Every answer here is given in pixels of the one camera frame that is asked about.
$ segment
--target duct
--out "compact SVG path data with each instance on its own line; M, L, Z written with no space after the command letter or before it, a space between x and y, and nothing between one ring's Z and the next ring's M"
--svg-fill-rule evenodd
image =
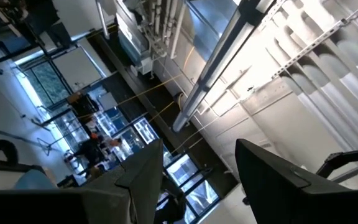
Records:
M261 12L256 10L258 3L259 0L242 1L240 3L186 100L183 110L176 118L172 127L175 132L179 132L194 115L210 88L222 75L232 58L236 56L237 53L235 52L239 51L241 45L246 43L257 25L260 24L263 17Z
M96 0L96 6L98 8L100 22L102 23L102 30L103 30L104 38L110 39L109 31L107 30L106 21L104 20L104 14L103 14L104 12L103 12L102 5L99 0Z
M162 41L165 40L165 36L167 34L167 25L168 25L170 8L171 8L171 0L167 0L167 5L165 6L164 25L162 27Z
M174 36L174 38L173 38L172 51L171 51L171 59L173 59L173 58L175 57L175 51L177 50L177 44L178 44L178 39L179 39L181 24L182 24L183 18L184 18L184 16L185 16L185 9L186 9L186 3L184 2L184 3L181 5L181 8L180 8L179 18L178 18L178 24L177 24L177 28L176 28L176 30L175 30L175 36Z
M154 32L155 32L156 36L158 36L160 34L161 3L162 3L162 0L157 0L157 7L155 9Z
M169 46L169 41L171 39L173 19L175 18L175 14L177 12L177 7L178 7L178 0L172 0L171 11L169 12L167 37L165 38L165 45L166 46Z
M208 61L237 6L232 0L188 1L187 6L196 34L193 44Z

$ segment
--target person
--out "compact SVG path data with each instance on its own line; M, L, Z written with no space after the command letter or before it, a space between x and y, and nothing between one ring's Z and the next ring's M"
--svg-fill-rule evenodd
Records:
M91 138L82 142L80 148L74 152L74 154L69 155L65 162L71 161L74 157L84 156L88 161L88 167L95 166L101 159L101 152L99 151L98 147L103 141L103 137L95 137L94 134L91 135ZM112 147L120 146L122 144L122 140L120 138L112 139L109 142L109 145Z
M168 202L154 215L154 224L174 223L183 219L186 213L186 196L165 174L162 176L161 190L168 193Z

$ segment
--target window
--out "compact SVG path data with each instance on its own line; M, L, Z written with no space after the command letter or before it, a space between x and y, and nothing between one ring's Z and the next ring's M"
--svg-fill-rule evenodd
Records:
M118 134L116 138L121 138L122 144L113 147L112 150L121 161L126 160L130 155L144 147L144 143L140 140L140 137L138 137L133 128L125 129L122 133Z
M167 169L168 173L177 185L184 183L193 174L195 174L197 170L196 165L193 161L191 161L188 155L184 155Z
M218 195L208 181L204 181L190 192L190 194L186 196L186 199L195 209L197 214L200 214L218 199Z
M195 218L196 215L190 210L189 206L186 206L185 223L190 224Z
M27 75L44 106L52 106L54 103L58 103L69 96L69 92L59 79L58 74L56 74L48 62L34 66L24 73Z
M201 180L203 178L202 174L198 174L197 176L193 177L191 180L189 180L182 188L181 190L183 192L186 192L189 190L193 185L197 183L197 181Z
M88 94L92 100L97 102L99 108L103 109L98 99L101 96L107 94L107 90L105 90L103 86L99 86L94 90L91 90ZM112 136L128 125L127 119L125 119L124 115L117 108L111 108L107 111L97 112L95 116L98 120L96 125L100 130L103 130L106 135Z
M134 126L146 144L160 138L145 118L136 122ZM172 155L165 145L163 146L163 153L163 164L166 166L172 161Z

